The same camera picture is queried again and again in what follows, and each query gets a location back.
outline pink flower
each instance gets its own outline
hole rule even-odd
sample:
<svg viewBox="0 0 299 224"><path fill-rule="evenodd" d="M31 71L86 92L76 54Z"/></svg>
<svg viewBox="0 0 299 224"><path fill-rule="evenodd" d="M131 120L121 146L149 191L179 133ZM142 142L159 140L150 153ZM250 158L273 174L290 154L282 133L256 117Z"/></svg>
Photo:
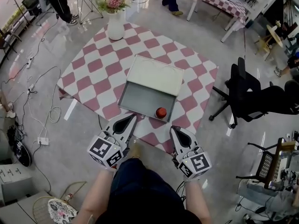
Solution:
<svg viewBox="0 0 299 224"><path fill-rule="evenodd" d="M108 0L108 7L118 8L122 4L122 0Z"/></svg>

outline black chair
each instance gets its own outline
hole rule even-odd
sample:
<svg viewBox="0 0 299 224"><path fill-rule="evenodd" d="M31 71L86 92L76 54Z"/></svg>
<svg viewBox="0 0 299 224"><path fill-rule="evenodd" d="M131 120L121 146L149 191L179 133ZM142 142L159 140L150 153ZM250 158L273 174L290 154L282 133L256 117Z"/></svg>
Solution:
<svg viewBox="0 0 299 224"><path fill-rule="evenodd" d="M42 13L41 8L39 8L39 0L23 0L22 4L29 11L29 14L31 16L35 16L36 19L38 19L38 15Z"/></svg>
<svg viewBox="0 0 299 224"><path fill-rule="evenodd" d="M225 82L225 85L229 89L229 94L213 86L213 90L220 94L226 103L209 117L210 121L213 121L228 106L231 107L234 116L234 123L230 126L232 129L238 124L237 118L250 122L268 112L299 113L299 98L297 98L298 95L294 95L299 90L299 84L296 81L288 81L285 84L285 91L273 85L272 82L270 82L270 87L262 90L260 82L245 71L245 61L241 57L238 59L238 65L232 65L231 78Z"/></svg>
<svg viewBox="0 0 299 224"><path fill-rule="evenodd" d="M236 176L240 179L257 179L259 182L263 182L264 188L269 188L271 182L276 182L279 172L280 157L279 152L281 151L282 143L284 142L283 138L279 138L277 144L270 147L264 148L257 144L248 143L248 145L253 145L261 150L263 150L263 155L261 162L258 166L256 174L254 176ZM275 154L268 152L269 149L276 147Z"/></svg>

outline table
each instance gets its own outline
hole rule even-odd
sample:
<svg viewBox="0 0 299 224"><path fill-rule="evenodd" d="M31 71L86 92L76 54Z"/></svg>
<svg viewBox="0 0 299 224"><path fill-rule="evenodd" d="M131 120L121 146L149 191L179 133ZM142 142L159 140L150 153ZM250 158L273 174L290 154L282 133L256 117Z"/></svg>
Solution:
<svg viewBox="0 0 299 224"><path fill-rule="evenodd" d="M272 48L270 48L269 46L269 41L274 38L274 40L276 41L276 43L280 46L280 47L284 47L284 45L282 44L279 36L277 35L277 33L275 31L273 31L272 27L267 25L267 29L270 32L270 35L267 35L263 38L260 38L259 40L257 40L255 43L260 42L261 43L261 47L257 50L257 52L255 53L255 55L257 53L259 53L260 51L262 51L263 49L267 52L266 58L265 60L267 60L267 58L269 57L271 51L274 49L274 45L272 46Z"/></svg>
<svg viewBox="0 0 299 224"><path fill-rule="evenodd" d="M272 29L271 26L267 25L267 29L268 31L270 32L271 36L274 38L274 40L276 41L276 43L281 47L283 48L284 45L282 44L281 42L281 39L280 37L277 35L277 33Z"/></svg>
<svg viewBox="0 0 299 224"><path fill-rule="evenodd" d="M133 133L167 153L173 152L169 130L177 125L196 133L216 79L216 65L192 49L172 39L132 23L124 24L125 35L118 41L102 28L66 68L57 85L61 98L73 97L107 120L128 110L118 106L127 73L135 55L184 69L183 83L171 120L137 115Z"/></svg>
<svg viewBox="0 0 299 224"><path fill-rule="evenodd" d="M95 9L99 12L99 14L101 15L101 17L97 17L97 18L90 19L90 21L95 20L95 19L98 19L98 18L103 18L103 14L102 14L102 12L100 12L100 11L98 10L98 8L93 4L93 0L89 0L89 1L91 2L91 4L92 4L92 7L90 7L90 6L87 4L87 2L86 2L85 0L82 0L82 2L81 2L81 10L80 10L80 12L79 12L79 3L78 3L78 0L77 0L77 8L78 8L78 16L79 16L79 23L80 23L80 24L82 24L83 21L84 21L84 19L85 19L85 17L82 19L83 1L86 3L86 5L87 5L87 6L89 7L89 9L90 9L90 12L89 12L85 17L87 17L90 13L92 13L92 12L93 12L93 7L95 7Z"/></svg>
<svg viewBox="0 0 299 224"><path fill-rule="evenodd" d="M198 0L193 0L193 4L191 6L190 12L187 17L187 21L190 20ZM246 19L246 10L245 6L242 2L231 2L229 0L202 0L208 4L211 4L212 6L215 6L223 11L225 11L228 14L233 15L233 19L228 23L225 30L227 33L224 35L224 37L221 39L222 42L225 42L225 40L229 37L229 35L240 28L244 27L245 19Z"/></svg>

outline power strip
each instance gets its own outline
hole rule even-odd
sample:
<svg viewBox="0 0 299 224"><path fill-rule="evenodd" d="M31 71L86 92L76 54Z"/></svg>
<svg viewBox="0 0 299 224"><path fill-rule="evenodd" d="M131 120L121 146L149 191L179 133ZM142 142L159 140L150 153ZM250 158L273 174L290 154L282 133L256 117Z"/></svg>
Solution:
<svg viewBox="0 0 299 224"><path fill-rule="evenodd" d="M30 68L32 61L33 61L33 57L29 59L28 65L26 66L27 69Z"/></svg>
<svg viewBox="0 0 299 224"><path fill-rule="evenodd" d="M32 92L33 88L34 88L34 84L31 84L31 86L27 90L27 94L29 94L29 92Z"/></svg>
<svg viewBox="0 0 299 224"><path fill-rule="evenodd" d="M49 139L48 139L48 138L41 138L41 137L38 137L38 138L37 138L37 142L38 142L40 145L49 145Z"/></svg>

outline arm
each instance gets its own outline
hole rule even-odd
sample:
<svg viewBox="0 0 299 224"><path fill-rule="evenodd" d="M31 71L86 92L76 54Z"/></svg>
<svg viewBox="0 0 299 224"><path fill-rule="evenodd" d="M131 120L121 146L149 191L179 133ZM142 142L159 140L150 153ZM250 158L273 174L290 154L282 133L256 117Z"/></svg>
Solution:
<svg viewBox="0 0 299 224"><path fill-rule="evenodd" d="M195 214L202 224L211 224L211 215L199 183L197 181L185 182L185 187L186 209Z"/></svg>
<svg viewBox="0 0 299 224"><path fill-rule="evenodd" d="M299 186L297 187L297 192L295 195L295 200L293 202L293 207L299 207Z"/></svg>
<svg viewBox="0 0 299 224"><path fill-rule="evenodd" d="M113 172L101 170L92 188L88 191L73 224L86 224L92 215L94 220L107 210Z"/></svg>

